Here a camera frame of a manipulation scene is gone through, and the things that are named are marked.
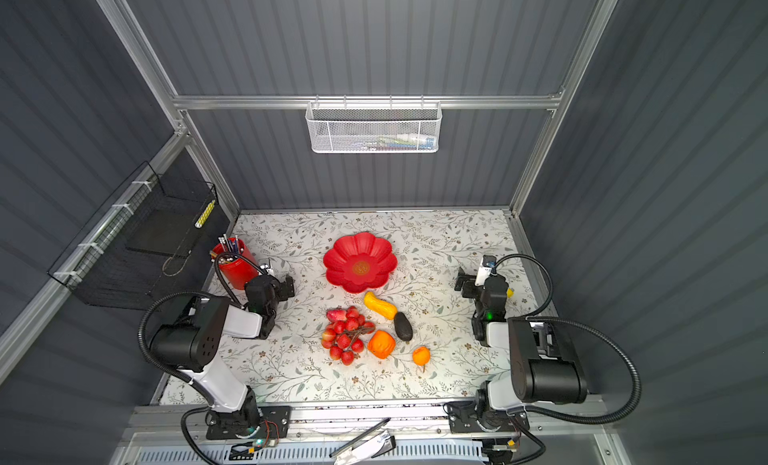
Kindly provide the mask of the single fake strawberry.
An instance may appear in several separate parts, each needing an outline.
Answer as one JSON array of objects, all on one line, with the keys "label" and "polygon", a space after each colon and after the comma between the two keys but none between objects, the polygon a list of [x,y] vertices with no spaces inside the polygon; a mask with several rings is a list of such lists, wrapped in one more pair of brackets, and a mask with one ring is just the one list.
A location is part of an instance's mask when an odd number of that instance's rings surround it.
[{"label": "single fake strawberry", "polygon": [[347,311],[344,309],[330,309],[326,311],[326,317],[331,323],[345,321],[347,319]]}]

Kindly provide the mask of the small orange fake tangerine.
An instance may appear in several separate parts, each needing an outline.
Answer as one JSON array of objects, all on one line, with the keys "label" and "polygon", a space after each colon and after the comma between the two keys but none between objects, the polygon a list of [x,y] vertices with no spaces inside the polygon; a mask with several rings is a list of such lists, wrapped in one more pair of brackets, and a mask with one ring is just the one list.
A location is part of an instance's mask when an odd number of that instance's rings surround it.
[{"label": "small orange fake tangerine", "polygon": [[425,370],[426,365],[431,360],[431,351],[425,346],[421,346],[412,352],[412,361],[422,371]]}]

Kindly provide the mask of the dark fake avocado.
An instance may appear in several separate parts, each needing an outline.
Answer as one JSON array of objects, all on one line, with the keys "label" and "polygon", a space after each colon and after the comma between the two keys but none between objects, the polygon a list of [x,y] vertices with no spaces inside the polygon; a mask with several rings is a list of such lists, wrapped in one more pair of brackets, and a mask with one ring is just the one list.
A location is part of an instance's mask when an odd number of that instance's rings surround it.
[{"label": "dark fake avocado", "polygon": [[404,342],[410,342],[413,339],[413,328],[403,312],[397,312],[393,319],[394,329],[397,337]]}]

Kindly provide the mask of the orange fake bell pepper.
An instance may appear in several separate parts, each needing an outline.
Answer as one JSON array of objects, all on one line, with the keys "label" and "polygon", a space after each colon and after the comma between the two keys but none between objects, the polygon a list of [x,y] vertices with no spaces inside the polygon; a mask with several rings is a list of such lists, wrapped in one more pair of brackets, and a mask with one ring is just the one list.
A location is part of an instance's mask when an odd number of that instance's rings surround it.
[{"label": "orange fake bell pepper", "polygon": [[369,340],[367,349],[377,358],[388,358],[396,347],[395,339],[386,331],[377,330]]}]

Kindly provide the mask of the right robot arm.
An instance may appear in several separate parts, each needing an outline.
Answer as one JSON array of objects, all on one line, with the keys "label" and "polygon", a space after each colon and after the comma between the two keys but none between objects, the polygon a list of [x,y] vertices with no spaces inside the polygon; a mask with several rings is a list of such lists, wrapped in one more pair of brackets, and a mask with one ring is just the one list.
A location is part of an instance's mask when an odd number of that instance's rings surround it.
[{"label": "right robot arm", "polygon": [[535,317],[506,316],[509,287],[501,275],[482,267],[471,275],[458,272],[454,289],[474,301],[471,318],[474,338],[480,345],[499,349],[509,367],[478,389],[469,417],[479,426],[498,430],[511,425],[508,413],[538,402],[556,405],[586,400],[588,385],[568,332]]}]

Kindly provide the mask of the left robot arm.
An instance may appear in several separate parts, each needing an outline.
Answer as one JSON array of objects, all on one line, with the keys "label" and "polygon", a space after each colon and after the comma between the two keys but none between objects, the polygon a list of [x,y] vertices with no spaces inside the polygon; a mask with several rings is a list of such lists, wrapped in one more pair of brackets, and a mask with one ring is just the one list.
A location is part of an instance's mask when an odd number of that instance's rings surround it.
[{"label": "left robot arm", "polygon": [[228,296],[176,292],[153,303],[142,316],[138,343],[144,358],[191,386],[202,408],[208,440],[279,440],[288,432],[291,408],[262,407],[253,389],[238,379],[218,353],[224,335],[265,340],[277,305],[295,296],[294,280],[259,275],[245,286],[244,308]]}]

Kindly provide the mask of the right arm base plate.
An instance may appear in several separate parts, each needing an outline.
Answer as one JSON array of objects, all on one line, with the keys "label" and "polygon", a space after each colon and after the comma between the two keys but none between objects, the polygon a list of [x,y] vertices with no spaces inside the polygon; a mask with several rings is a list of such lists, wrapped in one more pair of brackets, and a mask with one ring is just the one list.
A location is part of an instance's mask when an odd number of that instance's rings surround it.
[{"label": "right arm base plate", "polygon": [[514,434],[530,428],[528,419],[520,413],[494,410],[475,400],[447,402],[442,409],[454,434]]}]

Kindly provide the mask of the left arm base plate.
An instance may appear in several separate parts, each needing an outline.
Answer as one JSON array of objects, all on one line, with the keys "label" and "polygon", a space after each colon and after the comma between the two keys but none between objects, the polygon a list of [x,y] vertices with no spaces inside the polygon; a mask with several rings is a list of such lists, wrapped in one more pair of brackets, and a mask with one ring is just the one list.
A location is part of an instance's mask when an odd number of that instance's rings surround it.
[{"label": "left arm base plate", "polygon": [[207,440],[280,440],[287,436],[292,408],[260,407],[254,410],[206,413]]}]

